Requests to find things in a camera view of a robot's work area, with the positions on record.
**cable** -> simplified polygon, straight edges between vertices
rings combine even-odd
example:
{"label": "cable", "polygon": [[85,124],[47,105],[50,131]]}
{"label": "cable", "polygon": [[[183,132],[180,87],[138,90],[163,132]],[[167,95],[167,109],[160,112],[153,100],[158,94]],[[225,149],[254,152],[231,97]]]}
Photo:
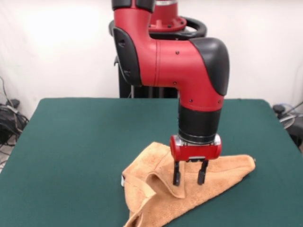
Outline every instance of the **cable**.
{"label": "cable", "polygon": [[290,105],[290,104],[288,104],[288,103],[279,103],[278,105],[287,106],[287,107],[289,107],[290,109],[293,109],[293,108],[294,108],[292,105]]}
{"label": "cable", "polygon": [[13,103],[7,97],[5,82],[1,76],[0,80],[2,81],[3,88],[3,93],[0,92],[0,95],[7,99],[7,105],[0,104],[0,146],[13,147],[26,127],[28,119],[14,108]]}
{"label": "cable", "polygon": [[3,161],[3,162],[0,162],[0,166],[3,165],[4,163],[6,163],[7,160]]}
{"label": "cable", "polygon": [[280,119],[280,122],[282,123],[282,122],[285,122],[285,121],[288,121],[290,119],[297,118],[297,117],[303,117],[303,114],[291,115],[291,116],[282,118],[282,119]]}
{"label": "cable", "polygon": [[10,156],[9,153],[5,153],[5,152],[3,152],[3,151],[1,151],[1,150],[0,150],[0,153],[2,153],[2,154],[4,154],[4,155],[7,155],[7,156]]}
{"label": "cable", "polygon": [[0,79],[2,80],[2,89],[3,89],[4,95],[7,97],[6,91],[5,91],[5,86],[4,86],[4,79],[2,78],[2,76],[0,76]]}
{"label": "cable", "polygon": [[299,106],[301,106],[303,104],[303,101],[300,102],[298,105],[296,105],[295,107],[291,108],[289,111],[285,112],[282,116],[285,116],[287,114],[289,114],[290,112],[292,112],[293,110],[295,110],[296,108],[298,108]]}

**green tablecloth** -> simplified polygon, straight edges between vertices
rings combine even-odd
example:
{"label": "green tablecloth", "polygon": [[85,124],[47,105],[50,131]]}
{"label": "green tablecloth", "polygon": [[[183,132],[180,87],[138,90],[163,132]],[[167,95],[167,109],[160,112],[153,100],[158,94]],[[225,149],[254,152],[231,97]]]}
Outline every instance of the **green tablecloth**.
{"label": "green tablecloth", "polygon": [[[121,227],[121,172],[177,132],[171,99],[45,99],[0,174],[1,227]],[[168,226],[303,226],[303,157],[262,100],[226,100],[222,155],[249,154],[241,183]]]}

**red robot arm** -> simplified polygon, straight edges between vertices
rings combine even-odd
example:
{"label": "red robot arm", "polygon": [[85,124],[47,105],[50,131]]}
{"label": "red robot arm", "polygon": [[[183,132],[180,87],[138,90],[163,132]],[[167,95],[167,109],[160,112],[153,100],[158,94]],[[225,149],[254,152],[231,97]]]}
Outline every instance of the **red robot arm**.
{"label": "red robot arm", "polygon": [[119,67],[125,80],[134,86],[178,89],[179,132],[170,143],[175,159],[174,184],[178,185],[178,162],[190,160],[203,161],[204,173],[198,178],[202,184],[207,161],[221,153],[217,129],[229,80],[227,48],[215,38],[152,39],[149,25],[155,2],[112,0],[112,34]]}

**white wall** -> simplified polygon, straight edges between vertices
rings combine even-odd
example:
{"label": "white wall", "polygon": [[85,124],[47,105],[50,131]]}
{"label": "white wall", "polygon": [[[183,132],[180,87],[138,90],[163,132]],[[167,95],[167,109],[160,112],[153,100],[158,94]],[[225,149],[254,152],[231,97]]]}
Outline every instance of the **white wall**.
{"label": "white wall", "polygon": [[[303,1],[179,0],[230,53],[229,98],[303,97]],[[0,0],[0,73],[31,116],[44,97],[118,97],[110,0]]]}

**orange towel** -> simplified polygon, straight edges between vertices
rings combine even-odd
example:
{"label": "orange towel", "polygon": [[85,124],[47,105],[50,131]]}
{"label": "orange towel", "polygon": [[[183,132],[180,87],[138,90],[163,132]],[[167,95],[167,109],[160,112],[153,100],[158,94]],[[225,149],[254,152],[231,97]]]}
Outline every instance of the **orange towel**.
{"label": "orange towel", "polygon": [[126,227],[160,227],[221,194],[255,169],[248,155],[210,160],[205,183],[197,184],[201,163],[180,162],[180,186],[172,184],[170,148],[152,143],[123,171],[125,200],[130,210]]}

